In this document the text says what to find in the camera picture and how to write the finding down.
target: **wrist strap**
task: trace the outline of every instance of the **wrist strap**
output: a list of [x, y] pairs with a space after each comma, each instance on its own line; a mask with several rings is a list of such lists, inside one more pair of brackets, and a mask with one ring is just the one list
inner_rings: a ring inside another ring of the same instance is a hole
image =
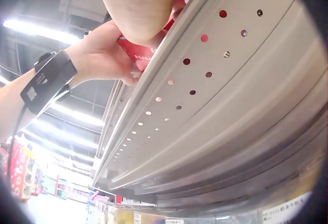
[[[39, 72], [39, 70], [56, 55], [56, 52], [47, 52], [43, 54], [39, 61], [34, 64], [35, 73]], [[71, 90], [68, 84], [66, 84], [57, 94], [56, 97], [52, 100], [55, 102], [63, 102], [68, 96], [70, 96]]]
[[60, 51], [46, 53], [34, 66], [36, 73], [21, 92], [25, 106], [36, 115], [41, 114], [53, 100], [63, 99], [63, 93], [69, 90], [66, 86], [77, 74], [69, 56]]

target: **store shelf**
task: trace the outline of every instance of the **store shelf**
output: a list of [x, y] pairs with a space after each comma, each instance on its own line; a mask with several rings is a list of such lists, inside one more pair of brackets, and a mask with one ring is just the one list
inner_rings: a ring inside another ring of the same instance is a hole
[[94, 186], [176, 217], [311, 190], [303, 176], [327, 147], [327, 61], [300, 0], [191, 0], [130, 90], [117, 95], [124, 108], [109, 102], [123, 111], [106, 121]]

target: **store aisle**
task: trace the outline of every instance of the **store aisle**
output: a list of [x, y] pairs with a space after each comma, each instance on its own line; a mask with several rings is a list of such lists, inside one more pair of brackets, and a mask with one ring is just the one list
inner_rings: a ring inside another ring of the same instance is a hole
[[32, 196], [21, 208], [36, 224], [85, 224], [86, 204], [52, 195]]

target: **price label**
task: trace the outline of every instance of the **price label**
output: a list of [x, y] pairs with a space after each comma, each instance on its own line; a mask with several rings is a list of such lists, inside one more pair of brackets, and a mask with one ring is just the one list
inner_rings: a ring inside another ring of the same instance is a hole
[[141, 224], [141, 215], [134, 213], [133, 224]]
[[184, 224], [184, 220], [181, 220], [181, 219], [166, 219], [165, 224]]
[[263, 224], [289, 224], [310, 195], [311, 192], [305, 193], [293, 200], [263, 211]]

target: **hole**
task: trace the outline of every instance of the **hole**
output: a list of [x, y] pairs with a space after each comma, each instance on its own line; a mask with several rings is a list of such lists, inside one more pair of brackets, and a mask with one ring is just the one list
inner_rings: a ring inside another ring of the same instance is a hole
[[242, 37], [245, 37], [245, 36], [247, 36], [247, 31], [243, 29], [243, 30], [240, 32], [240, 34], [241, 34]]
[[200, 40], [201, 40], [202, 42], [207, 42], [207, 41], [208, 41], [208, 35], [202, 35], [202, 36], [200, 37]]
[[226, 51], [226, 52], [223, 54], [223, 56], [224, 56], [225, 58], [228, 58], [228, 57], [230, 56], [230, 52]]
[[189, 65], [190, 64], [190, 59], [184, 59], [183, 64], [184, 65]]
[[219, 16], [222, 17], [222, 18], [225, 18], [227, 16], [227, 12], [225, 10], [221, 10], [219, 12]]
[[257, 11], [257, 14], [258, 14], [259, 17], [261, 17], [261, 16], [263, 15], [263, 11], [262, 11], [261, 9], [259, 9], [259, 10]]
[[175, 83], [175, 81], [174, 80], [168, 80], [168, 82], [167, 82], [169, 85], [174, 85], [174, 83]]

